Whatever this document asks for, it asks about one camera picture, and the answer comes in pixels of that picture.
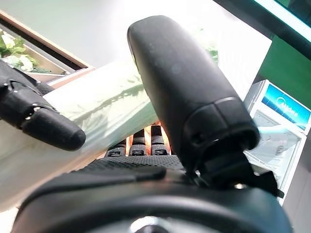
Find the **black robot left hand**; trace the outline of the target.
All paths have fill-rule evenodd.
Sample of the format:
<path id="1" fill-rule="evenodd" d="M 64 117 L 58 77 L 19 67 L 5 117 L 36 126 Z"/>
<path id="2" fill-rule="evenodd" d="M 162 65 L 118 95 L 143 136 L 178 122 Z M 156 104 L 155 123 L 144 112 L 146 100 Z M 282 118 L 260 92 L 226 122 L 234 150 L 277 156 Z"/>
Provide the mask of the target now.
<path id="1" fill-rule="evenodd" d="M 49 145 L 78 150 L 85 143 L 85 132 L 44 99 L 51 91 L 48 84 L 1 61 L 0 118 Z"/>

